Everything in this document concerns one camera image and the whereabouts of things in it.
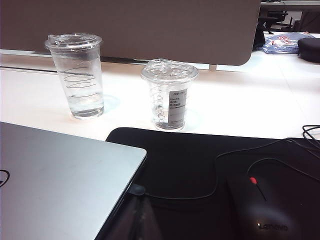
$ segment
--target cup lid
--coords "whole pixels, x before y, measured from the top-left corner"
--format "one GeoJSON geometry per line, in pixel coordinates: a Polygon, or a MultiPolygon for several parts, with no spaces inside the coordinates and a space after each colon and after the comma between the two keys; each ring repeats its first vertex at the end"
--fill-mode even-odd
{"type": "Polygon", "coordinates": [[[101,37],[89,33],[71,33],[63,35],[48,35],[44,45],[49,50],[76,51],[92,49],[102,43],[101,37]]]}
{"type": "Polygon", "coordinates": [[[184,83],[196,78],[198,74],[198,69],[190,64],[158,58],[146,64],[141,72],[141,77],[153,82],[184,83]]]}

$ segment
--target plastic cup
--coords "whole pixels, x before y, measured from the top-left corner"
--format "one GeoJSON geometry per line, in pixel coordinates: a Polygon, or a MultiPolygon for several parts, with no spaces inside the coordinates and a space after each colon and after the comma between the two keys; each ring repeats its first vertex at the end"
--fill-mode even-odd
{"type": "Polygon", "coordinates": [[[194,66],[166,59],[151,60],[144,67],[141,77],[149,82],[157,129],[179,131],[185,126],[187,92],[198,74],[194,66]]]}
{"type": "Polygon", "coordinates": [[[104,112],[99,36],[88,33],[49,35],[50,50],[72,115],[89,119],[104,112]]]}

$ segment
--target cup label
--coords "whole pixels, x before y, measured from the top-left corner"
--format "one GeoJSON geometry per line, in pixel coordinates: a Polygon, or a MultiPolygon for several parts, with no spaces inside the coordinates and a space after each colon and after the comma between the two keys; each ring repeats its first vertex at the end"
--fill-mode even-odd
{"type": "Polygon", "coordinates": [[[170,91],[169,93],[169,125],[181,125],[185,117],[187,89],[170,91]]]}

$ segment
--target black mouse pad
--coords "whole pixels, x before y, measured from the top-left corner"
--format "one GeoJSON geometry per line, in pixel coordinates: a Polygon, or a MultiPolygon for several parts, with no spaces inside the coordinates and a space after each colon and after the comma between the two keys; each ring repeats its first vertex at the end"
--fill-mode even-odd
{"type": "MultiPolygon", "coordinates": [[[[297,138],[301,144],[304,139],[297,138]]],[[[197,200],[165,200],[149,198],[161,235],[165,240],[235,240],[241,239],[235,225],[237,215],[227,188],[227,177],[246,174],[254,161],[272,157],[320,177],[320,161],[293,143],[278,142],[253,151],[219,154],[262,146],[275,139],[236,137],[193,133],[174,133],[122,127],[113,130],[108,142],[147,150],[145,166],[134,181],[152,195],[171,198],[193,198],[215,193],[197,200]]],[[[255,177],[270,181],[275,192],[288,203],[302,204],[297,214],[305,239],[319,239],[316,217],[320,208],[320,185],[274,162],[263,162],[252,168],[255,177]]]]}
{"type": "MultiPolygon", "coordinates": [[[[135,183],[144,186],[149,194],[194,198],[209,194],[215,187],[215,156],[230,148],[229,138],[123,127],[113,130],[106,141],[147,151],[145,166],[135,183]]],[[[252,139],[258,145],[272,141],[252,139]]]]}

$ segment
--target computer mouse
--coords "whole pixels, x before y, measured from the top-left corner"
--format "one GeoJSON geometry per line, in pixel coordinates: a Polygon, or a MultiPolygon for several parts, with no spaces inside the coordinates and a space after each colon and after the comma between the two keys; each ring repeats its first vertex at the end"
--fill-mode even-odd
{"type": "Polygon", "coordinates": [[[301,240],[293,209],[262,178],[238,175],[227,178],[236,211],[234,229],[244,240],[301,240]]]}

